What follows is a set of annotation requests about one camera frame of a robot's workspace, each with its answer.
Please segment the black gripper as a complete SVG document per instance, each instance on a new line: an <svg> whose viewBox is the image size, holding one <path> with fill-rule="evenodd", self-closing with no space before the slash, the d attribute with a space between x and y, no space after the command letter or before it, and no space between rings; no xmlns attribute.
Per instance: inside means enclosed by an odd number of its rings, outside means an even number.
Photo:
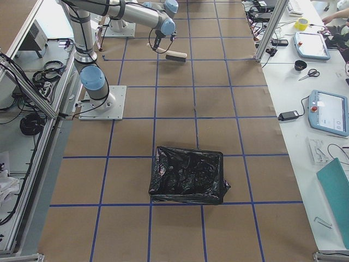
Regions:
<svg viewBox="0 0 349 262"><path fill-rule="evenodd" d="M166 35L164 35L160 30L156 30L155 31L155 40L154 40L154 44L152 45L152 50L153 51L159 51L160 50L160 43L161 43L161 40L163 38L166 37ZM167 47L166 51L168 51L172 45L172 43L174 42L175 38L177 36L177 31L175 30L171 35L170 35L170 44L169 46Z"/></svg>

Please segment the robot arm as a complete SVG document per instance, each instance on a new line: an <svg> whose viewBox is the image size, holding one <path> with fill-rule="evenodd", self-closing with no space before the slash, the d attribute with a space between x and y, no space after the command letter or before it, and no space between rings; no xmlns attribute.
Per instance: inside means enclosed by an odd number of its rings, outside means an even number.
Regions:
<svg viewBox="0 0 349 262"><path fill-rule="evenodd" d="M178 11L177 1L143 4L130 1L64 1L69 7L69 16L74 35L74 63L80 80L90 100L105 102L109 85L102 70L97 66L97 54L93 48L91 13L109 16L114 20L138 23L155 30L156 38L151 48L159 52L159 45L166 36L174 36L173 20Z"/></svg>

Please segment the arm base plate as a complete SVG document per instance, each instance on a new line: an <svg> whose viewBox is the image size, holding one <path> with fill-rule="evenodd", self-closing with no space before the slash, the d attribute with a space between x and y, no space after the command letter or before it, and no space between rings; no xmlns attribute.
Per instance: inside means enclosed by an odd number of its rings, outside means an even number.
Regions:
<svg viewBox="0 0 349 262"><path fill-rule="evenodd" d="M136 23L124 20L111 20L109 26L104 29L102 36L106 38L133 38L135 29Z"/></svg>
<svg viewBox="0 0 349 262"><path fill-rule="evenodd" d="M126 86L110 86L109 96L102 100L90 99L86 92L82 103L79 119L82 121L122 120L127 93Z"/></svg>

